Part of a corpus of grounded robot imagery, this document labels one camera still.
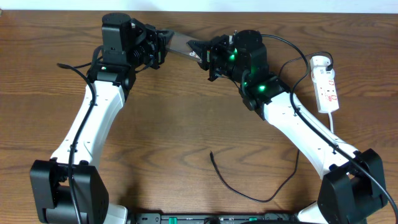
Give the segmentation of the Galaxy S25 Ultra smartphone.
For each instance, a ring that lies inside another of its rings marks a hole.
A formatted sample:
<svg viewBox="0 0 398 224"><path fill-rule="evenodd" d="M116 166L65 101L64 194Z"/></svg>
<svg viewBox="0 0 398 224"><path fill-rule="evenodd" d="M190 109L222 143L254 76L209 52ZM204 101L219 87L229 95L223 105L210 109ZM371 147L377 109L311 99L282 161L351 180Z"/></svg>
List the Galaxy S25 Ultra smartphone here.
<svg viewBox="0 0 398 224"><path fill-rule="evenodd" d="M197 40L197 39L189 35L185 35L177 31L174 31L172 38L169 40L165 48L168 52L172 52L177 55L189 58L190 60L201 63L201 58L188 45L188 42L190 40Z"/></svg>

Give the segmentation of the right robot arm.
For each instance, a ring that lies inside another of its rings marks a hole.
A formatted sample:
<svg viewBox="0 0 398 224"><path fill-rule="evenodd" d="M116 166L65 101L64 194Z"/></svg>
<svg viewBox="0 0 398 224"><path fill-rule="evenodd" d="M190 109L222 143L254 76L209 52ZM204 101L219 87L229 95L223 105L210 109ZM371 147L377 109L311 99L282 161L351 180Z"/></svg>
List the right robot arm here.
<svg viewBox="0 0 398 224"><path fill-rule="evenodd" d="M386 189L380 156L359 151L314 117L294 87L269 70L263 35L243 30L208 41L189 40L210 81L225 77L239 85L246 107L276 127L314 166L322 184L317 201L299 211L298 223L364 223L394 201Z"/></svg>

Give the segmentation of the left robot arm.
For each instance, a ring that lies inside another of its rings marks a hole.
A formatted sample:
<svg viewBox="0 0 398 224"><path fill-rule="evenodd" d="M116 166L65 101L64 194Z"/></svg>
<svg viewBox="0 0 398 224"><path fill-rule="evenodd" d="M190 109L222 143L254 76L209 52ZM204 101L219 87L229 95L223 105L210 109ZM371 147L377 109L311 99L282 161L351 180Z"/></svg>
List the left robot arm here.
<svg viewBox="0 0 398 224"><path fill-rule="evenodd" d="M129 223L128 209L109 201L98 167L136 75L160 67L174 32L120 12L104 15L101 31L103 43L81 74L85 96L69 132L49 160L36 160L30 169L42 223Z"/></svg>

